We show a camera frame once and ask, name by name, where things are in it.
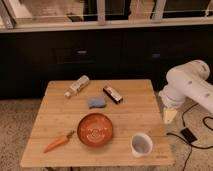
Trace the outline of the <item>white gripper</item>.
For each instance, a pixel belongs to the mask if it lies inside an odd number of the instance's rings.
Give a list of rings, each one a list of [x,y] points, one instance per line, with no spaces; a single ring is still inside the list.
[[[176,109],[185,102],[185,96],[172,87],[164,87],[159,92],[159,96],[167,107],[163,109],[163,121],[165,124],[170,124],[177,115]]]

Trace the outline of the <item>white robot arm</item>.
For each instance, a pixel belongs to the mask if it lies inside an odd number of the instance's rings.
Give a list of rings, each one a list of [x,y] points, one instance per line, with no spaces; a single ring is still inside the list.
[[[186,98],[190,98],[213,114],[213,85],[207,82],[208,64],[193,60],[171,68],[166,74],[167,84],[159,92],[163,109],[163,121],[170,124]]]

